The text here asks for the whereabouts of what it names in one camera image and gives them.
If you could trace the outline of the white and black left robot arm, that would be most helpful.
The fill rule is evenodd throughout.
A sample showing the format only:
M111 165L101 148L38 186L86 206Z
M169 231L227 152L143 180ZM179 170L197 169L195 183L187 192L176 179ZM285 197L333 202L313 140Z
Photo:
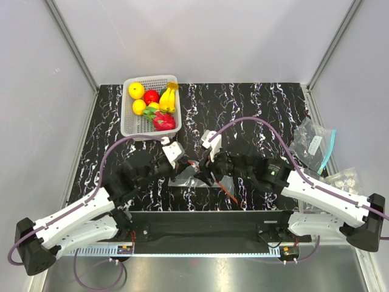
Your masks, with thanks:
M121 164L87 195L39 220L23 218L16 224L15 248L27 275L50 268L60 257L85 245L114 238L126 240L131 223L120 211L139 190L161 178L174 179L188 167L185 155L165 152L153 160L140 152Z

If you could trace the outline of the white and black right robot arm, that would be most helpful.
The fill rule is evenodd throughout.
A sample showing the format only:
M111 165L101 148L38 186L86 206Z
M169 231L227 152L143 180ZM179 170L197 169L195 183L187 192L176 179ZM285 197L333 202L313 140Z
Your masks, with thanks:
M251 181L261 192L304 201L323 210L323 214L285 212L276 225L283 241L295 236L323 235L344 238L351 246L376 252L382 241L385 198L353 194L304 174L283 160L258 155L222 151L209 156L198 167L195 178L211 186L224 176Z

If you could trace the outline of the clear bag with orange zipper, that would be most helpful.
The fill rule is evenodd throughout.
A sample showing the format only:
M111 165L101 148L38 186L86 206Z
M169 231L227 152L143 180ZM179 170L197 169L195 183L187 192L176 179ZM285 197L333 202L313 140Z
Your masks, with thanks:
M169 179L168 185L170 187L193 187L193 188L220 188L234 203L238 203L235 198L235 186L233 178L230 176L223 176L216 178L215 176L206 176L200 170L198 161L189 161L189 166L174 180Z

